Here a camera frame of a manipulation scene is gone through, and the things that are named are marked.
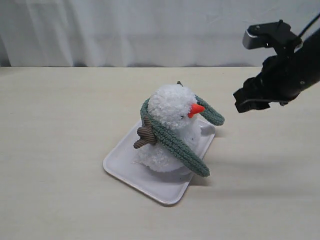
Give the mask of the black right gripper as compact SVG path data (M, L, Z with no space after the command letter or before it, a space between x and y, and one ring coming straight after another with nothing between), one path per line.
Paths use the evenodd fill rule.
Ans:
M239 113L270 108L270 103L287 105L297 98L307 84L305 75L308 52L303 46L291 55L268 57L261 72L248 78L233 93Z

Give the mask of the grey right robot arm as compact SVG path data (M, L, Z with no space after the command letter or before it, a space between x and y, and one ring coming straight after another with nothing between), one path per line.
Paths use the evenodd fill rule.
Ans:
M233 93L239 113L265 110L270 103L285 106L304 90L320 81L320 31L316 30L302 47L286 56L274 55L263 63L261 72L248 78Z

